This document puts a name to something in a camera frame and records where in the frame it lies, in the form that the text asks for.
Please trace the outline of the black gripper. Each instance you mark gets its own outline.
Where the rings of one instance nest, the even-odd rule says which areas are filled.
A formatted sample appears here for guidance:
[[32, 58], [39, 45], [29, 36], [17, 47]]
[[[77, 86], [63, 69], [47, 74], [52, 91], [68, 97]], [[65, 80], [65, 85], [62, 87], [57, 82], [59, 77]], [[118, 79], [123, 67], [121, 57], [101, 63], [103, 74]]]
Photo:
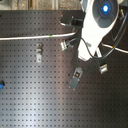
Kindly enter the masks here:
[[73, 90], [76, 89], [76, 87], [77, 87], [77, 85], [78, 85], [78, 82], [79, 82], [78, 79], [81, 78], [82, 74], [83, 74], [82, 68], [81, 68], [81, 67], [77, 67], [77, 68], [75, 69], [74, 74], [73, 74], [73, 77], [75, 77], [75, 78], [77, 78], [77, 79], [72, 79], [72, 80], [71, 80], [71, 82], [70, 82], [70, 88], [71, 88], [71, 89], [73, 89]]

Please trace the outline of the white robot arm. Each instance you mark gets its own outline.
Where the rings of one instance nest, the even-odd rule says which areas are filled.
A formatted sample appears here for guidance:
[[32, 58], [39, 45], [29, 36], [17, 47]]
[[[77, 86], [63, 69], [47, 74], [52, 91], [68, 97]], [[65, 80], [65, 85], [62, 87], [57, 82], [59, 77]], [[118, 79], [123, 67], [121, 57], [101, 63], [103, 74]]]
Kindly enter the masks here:
[[78, 38], [78, 58], [88, 61], [94, 54], [103, 37], [116, 23], [119, 13], [118, 0], [82, 0], [85, 11], [82, 33]]

